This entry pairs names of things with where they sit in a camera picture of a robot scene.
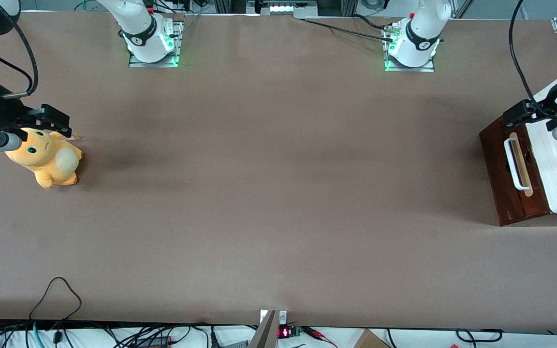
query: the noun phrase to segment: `white floor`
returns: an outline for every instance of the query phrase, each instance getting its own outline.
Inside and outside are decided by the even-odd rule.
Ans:
[[[209,327],[201,327],[208,334]],[[338,348],[352,348],[363,329],[352,328],[317,328],[321,333],[337,344]],[[138,330],[118,329],[113,330],[118,339],[136,333]],[[185,334],[187,329],[176,328],[173,330],[172,339],[179,339]],[[372,330],[380,339],[389,346],[388,336],[383,329]],[[40,339],[45,348],[53,348],[53,332],[39,331]],[[254,330],[246,326],[215,326],[215,332],[219,344],[226,346],[241,341],[252,339]],[[454,331],[431,331],[431,330],[392,330],[393,340],[396,348],[450,348],[455,344],[458,348],[473,348],[472,344],[460,341],[455,336]],[[491,339],[497,334],[473,333],[477,339]],[[68,330],[68,336],[73,344],[73,348],[114,348],[116,345],[113,339],[106,332],[97,329]],[[191,330],[188,337],[174,345],[174,348],[205,348],[207,344],[205,335],[197,330]],[[294,348],[300,344],[305,344],[304,348],[333,348],[330,344],[316,341],[307,335],[281,339],[278,341],[278,348]],[[25,333],[15,333],[8,343],[8,348],[25,348]],[[29,332],[29,347],[40,348]],[[60,348],[68,348],[68,342],[59,344]],[[495,343],[478,343],[478,348],[557,348],[557,335],[543,334],[504,334],[501,341]]]

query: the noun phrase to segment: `connector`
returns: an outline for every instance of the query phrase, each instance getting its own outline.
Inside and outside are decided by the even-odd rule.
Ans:
[[[57,343],[60,343],[60,342],[61,342],[61,331],[56,331],[53,334],[53,343],[57,344]]]
[[[214,333],[214,328],[212,328],[212,332],[210,333],[210,337],[212,338],[212,348],[221,348],[219,344],[219,340],[216,338],[216,334]]]

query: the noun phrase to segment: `black cable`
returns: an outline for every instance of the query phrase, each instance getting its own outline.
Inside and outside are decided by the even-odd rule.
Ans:
[[[393,23],[389,23],[389,24],[386,24],[385,26],[378,26],[378,25],[374,24],[373,22],[371,22],[369,20],[369,18],[365,17],[364,15],[360,15],[358,13],[354,13],[352,15],[352,17],[360,18],[360,19],[364,20],[367,24],[369,24],[369,26],[372,26],[375,29],[380,29],[380,30],[383,30],[385,27],[391,26],[393,24]]]
[[[19,68],[18,66],[15,66],[11,62],[6,61],[2,57],[0,57],[0,62],[2,62],[3,64],[6,64],[6,66],[9,66],[10,68],[13,68],[14,70],[18,71],[19,73],[22,73],[23,76],[27,78],[28,84],[27,84],[27,88],[25,90],[29,90],[31,88],[31,86],[33,86],[33,79],[31,79],[31,76],[29,76],[29,73],[27,73],[25,70]]]
[[[205,332],[205,330],[196,328],[195,326],[191,326],[191,328],[193,328],[193,329],[195,329],[195,330],[198,330],[198,331],[201,331],[202,333],[205,334],[205,338],[207,339],[207,341],[205,342],[205,348],[210,348],[210,335],[208,335],[208,334]]]
[[[393,346],[393,348],[396,348],[394,341],[393,341],[393,335],[391,335],[391,330],[389,328],[386,329],[386,332],[388,333],[388,340],[391,341],[391,346]]]
[[[4,335],[4,344],[1,345],[1,348],[6,348],[8,340],[12,338],[12,335],[14,334],[14,331],[16,331],[19,326],[20,326],[20,323],[16,324],[16,326],[14,326],[14,328],[10,331],[10,335],[8,337],[6,337]]]
[[[511,58],[513,59],[513,64],[515,64],[515,68],[519,73],[519,78],[521,79],[521,83],[524,85],[524,88],[526,89],[526,93],[528,93],[528,97],[530,98],[530,101],[532,102],[534,108],[539,110],[539,112],[543,114],[543,116],[549,117],[551,119],[557,119],[557,115],[551,115],[550,113],[545,112],[545,110],[543,110],[543,108],[541,108],[539,103],[537,103],[537,101],[534,99],[534,95],[532,94],[532,91],[528,86],[528,81],[526,81],[524,72],[519,67],[519,62],[517,62],[517,56],[515,55],[515,47],[513,46],[513,28],[515,27],[515,20],[517,19],[517,13],[519,12],[519,8],[521,7],[521,4],[523,2],[524,0],[519,0],[517,2],[517,6],[515,7],[515,11],[513,11],[513,16],[511,17],[511,24],[509,26],[509,50],[511,51]]]
[[[464,341],[465,343],[472,343],[474,345],[474,348],[477,348],[476,346],[477,343],[495,343],[501,340],[502,330],[498,330],[495,332],[498,333],[498,337],[495,337],[493,339],[475,339],[474,336],[471,334],[471,332],[467,329],[457,329],[455,330],[455,335],[457,335],[457,338],[460,339],[461,341]],[[464,339],[463,337],[461,337],[460,333],[467,333],[470,338]]]
[[[42,295],[42,298],[40,298],[40,301],[38,301],[38,303],[36,304],[36,306],[33,306],[33,309],[31,309],[31,311],[29,312],[29,320],[33,320],[33,318],[31,317],[31,315],[33,314],[33,311],[36,310],[36,308],[38,308],[38,306],[40,306],[40,304],[42,304],[42,301],[44,301],[44,298],[46,297],[46,294],[48,293],[48,289],[51,288],[51,285],[53,284],[53,282],[55,282],[55,280],[57,279],[61,279],[64,281],[64,283],[66,283],[66,286],[68,287],[68,290],[70,290],[71,293],[73,293],[73,295],[77,298],[77,300],[79,300],[79,306],[77,306],[77,308],[70,313],[69,315],[66,315],[64,317],[64,319],[60,320],[60,321],[64,321],[64,320],[68,320],[68,318],[71,317],[71,315],[77,313],[77,311],[79,311],[81,309],[81,306],[83,306],[83,301],[81,300],[80,296],[78,293],[76,293],[72,287],[70,286],[70,284],[68,283],[68,280],[66,280],[66,278],[64,277],[55,277],[53,279],[51,279],[51,281],[48,283],[48,286],[46,286],[46,290],[44,291],[44,294]]]
[[[27,320],[27,325],[25,326],[25,346],[29,348],[29,326],[31,325],[31,320]]]
[[[23,31],[20,29],[18,24],[16,24],[16,22],[10,17],[6,10],[2,8],[1,5],[0,12],[7,18],[8,22],[13,25],[20,39],[22,40],[25,49],[27,50],[29,60],[31,60],[31,68],[33,69],[33,83],[31,84],[31,88],[25,91],[27,95],[31,95],[33,92],[35,92],[36,88],[38,88],[38,64],[36,63],[36,57],[33,56],[33,51],[31,50],[31,46],[29,46],[29,42],[27,42],[27,38],[25,37]]]
[[[153,1],[152,4],[156,5],[156,7],[162,7],[164,9],[168,9],[169,11],[171,11],[173,13],[177,13],[176,11],[185,11],[185,12],[193,13],[193,11],[191,11],[190,9],[188,9],[188,10],[187,9],[172,9],[169,6],[166,6],[166,4],[164,3],[163,0],[158,0],[158,1],[160,1],[162,5],[157,3],[156,1]]]
[[[335,27],[335,26],[330,26],[328,24],[323,24],[323,23],[319,23],[319,22],[313,22],[312,20],[306,20],[306,19],[301,19],[307,23],[312,23],[312,24],[317,24],[318,26],[322,26],[322,27],[326,27],[326,28],[330,28],[330,29],[335,29],[338,31],[343,31],[345,33],[349,33],[352,35],[360,35],[361,37],[368,37],[368,38],[375,38],[377,40],[382,40],[382,41],[387,41],[387,42],[392,42],[393,39],[391,38],[385,38],[385,37],[376,37],[375,35],[369,35],[369,34],[365,34],[365,33],[359,33],[357,31],[351,31],[351,30],[347,30],[347,29],[343,29],[343,28],[339,28],[339,27]]]
[[[68,341],[70,348],[74,348],[73,343],[70,342],[70,337],[68,337],[68,331],[66,331],[66,328],[64,328],[64,336],[66,337],[66,341]]]
[[[189,326],[189,327],[188,327],[188,331],[186,331],[186,333],[185,333],[179,340],[176,340],[175,342],[173,342],[172,345],[173,345],[173,344],[176,344],[176,343],[178,343],[178,342],[181,342],[181,341],[182,341],[184,338],[186,338],[186,336],[187,336],[188,334],[190,334],[190,333],[191,333],[191,327]]]

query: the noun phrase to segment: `brown wooden box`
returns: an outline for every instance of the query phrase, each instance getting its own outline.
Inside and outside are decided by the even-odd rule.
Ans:
[[[516,134],[515,137],[528,170],[533,191],[530,197],[515,188],[504,152],[504,141],[513,132]],[[515,128],[512,132],[504,132],[503,117],[500,116],[482,130],[479,136],[500,225],[509,225],[530,218],[549,215],[551,211],[543,189],[539,168],[533,159],[532,145],[528,138],[526,126]]]

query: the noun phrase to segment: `metal mounting plate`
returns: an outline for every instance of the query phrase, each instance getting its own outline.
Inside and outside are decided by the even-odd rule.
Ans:
[[[259,322],[262,322],[267,315],[268,310],[259,311]],[[281,325],[287,324],[287,311],[278,311],[278,323]]]

